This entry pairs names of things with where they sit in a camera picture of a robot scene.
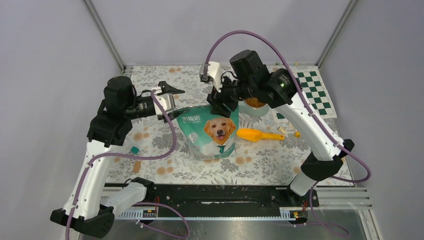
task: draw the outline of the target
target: yellow scoop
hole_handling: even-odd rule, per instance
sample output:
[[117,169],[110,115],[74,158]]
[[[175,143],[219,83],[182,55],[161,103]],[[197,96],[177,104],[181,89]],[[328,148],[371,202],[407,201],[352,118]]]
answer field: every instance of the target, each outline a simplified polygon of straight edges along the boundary
[[240,128],[237,130],[237,136],[251,142],[257,142],[261,139],[284,140],[283,134],[265,133],[257,129]]

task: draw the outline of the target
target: pet food bowl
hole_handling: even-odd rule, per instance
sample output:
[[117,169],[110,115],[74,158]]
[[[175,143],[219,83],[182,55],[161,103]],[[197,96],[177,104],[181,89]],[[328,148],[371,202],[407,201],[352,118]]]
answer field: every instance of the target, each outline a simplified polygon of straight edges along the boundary
[[244,101],[238,102],[238,106],[239,106],[240,113],[247,114],[249,116],[257,117],[257,118],[265,116],[268,113],[268,111],[271,109],[270,106],[268,106],[268,104],[265,104],[264,106],[261,106],[261,107],[253,107],[253,106],[249,106]]

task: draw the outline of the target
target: floral tablecloth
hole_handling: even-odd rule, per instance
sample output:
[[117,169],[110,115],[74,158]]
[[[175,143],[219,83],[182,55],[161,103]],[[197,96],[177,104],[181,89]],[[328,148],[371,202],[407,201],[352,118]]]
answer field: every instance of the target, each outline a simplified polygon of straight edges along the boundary
[[[166,81],[173,87],[185,90],[184,94],[175,95],[178,108],[204,105],[206,95],[212,85],[199,81],[199,65],[152,65],[135,66],[131,80],[138,93],[157,86],[159,81]],[[294,72],[309,71],[305,67],[293,67]],[[325,122],[337,131],[334,118]],[[108,183],[123,183],[126,179],[141,177],[158,184],[218,184],[218,185],[288,185],[301,170],[300,166],[310,153],[310,148],[301,138],[294,137],[294,130],[288,122],[276,123],[272,111],[263,117],[239,115],[240,128],[254,128],[268,133],[279,133],[277,128],[287,131],[283,141],[260,140],[249,142],[235,137],[235,156],[214,160],[194,160],[189,156],[187,139],[176,128],[177,147],[167,158],[141,161],[139,172],[133,172],[135,160],[116,157],[113,160]],[[137,155],[157,156],[168,151],[172,145],[172,135],[167,123],[158,121],[155,116],[134,120],[133,128],[127,135],[122,147],[116,152],[133,154],[131,148],[139,149]],[[345,163],[336,175],[352,179]],[[346,186],[349,183],[332,178],[320,182],[322,186]]]

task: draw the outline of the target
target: white wall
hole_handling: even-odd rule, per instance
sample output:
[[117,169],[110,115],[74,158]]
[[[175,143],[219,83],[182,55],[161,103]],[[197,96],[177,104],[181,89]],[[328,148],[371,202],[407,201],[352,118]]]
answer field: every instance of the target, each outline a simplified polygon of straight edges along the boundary
[[[123,61],[199,64],[214,42],[233,30],[270,40],[289,63],[318,61],[349,0],[92,0]],[[279,62],[250,36],[231,36],[212,55],[228,63],[252,49],[265,63]]]
[[90,120],[120,71],[82,1],[0,11],[0,239],[65,239],[50,213],[74,187]]
[[[385,240],[423,238],[424,1],[359,1],[321,70]],[[354,165],[357,178],[365,171]]]

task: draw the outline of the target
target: green and white checkerboard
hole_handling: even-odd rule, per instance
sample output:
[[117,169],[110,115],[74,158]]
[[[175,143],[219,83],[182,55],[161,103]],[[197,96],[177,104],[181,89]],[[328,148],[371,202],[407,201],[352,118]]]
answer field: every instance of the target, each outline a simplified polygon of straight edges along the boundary
[[[333,102],[321,78],[320,71],[316,66],[292,66],[290,67],[296,78],[300,81],[303,91],[313,108],[321,115],[321,118],[337,118]],[[287,121],[283,115],[274,109],[272,115],[276,123]]]

